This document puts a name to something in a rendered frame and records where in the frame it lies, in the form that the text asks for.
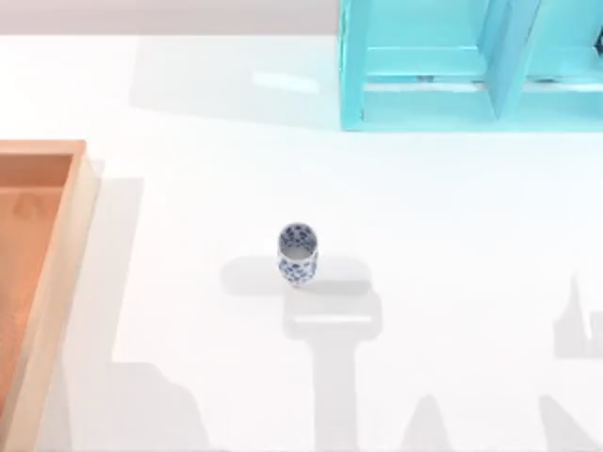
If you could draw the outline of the blue and white patterned cup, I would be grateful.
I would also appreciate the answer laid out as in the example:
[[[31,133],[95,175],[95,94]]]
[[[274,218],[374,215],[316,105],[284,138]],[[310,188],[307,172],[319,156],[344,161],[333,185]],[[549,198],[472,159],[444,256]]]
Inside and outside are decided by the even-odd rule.
[[[278,237],[278,269],[293,286],[309,283],[318,267],[318,237],[303,222],[287,224]]]

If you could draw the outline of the shallow salmon-coloured box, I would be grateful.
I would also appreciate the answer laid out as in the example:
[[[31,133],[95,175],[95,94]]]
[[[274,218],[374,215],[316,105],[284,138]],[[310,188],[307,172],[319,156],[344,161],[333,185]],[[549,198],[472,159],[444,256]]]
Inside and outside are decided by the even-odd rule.
[[[76,139],[0,139],[0,452],[34,452],[100,185]]]

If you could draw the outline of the light blue rack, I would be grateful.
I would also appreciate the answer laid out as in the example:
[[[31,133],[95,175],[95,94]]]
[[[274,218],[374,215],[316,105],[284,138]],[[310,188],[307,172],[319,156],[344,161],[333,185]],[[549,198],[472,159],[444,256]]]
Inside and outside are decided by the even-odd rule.
[[[603,0],[338,0],[348,131],[603,132]]]

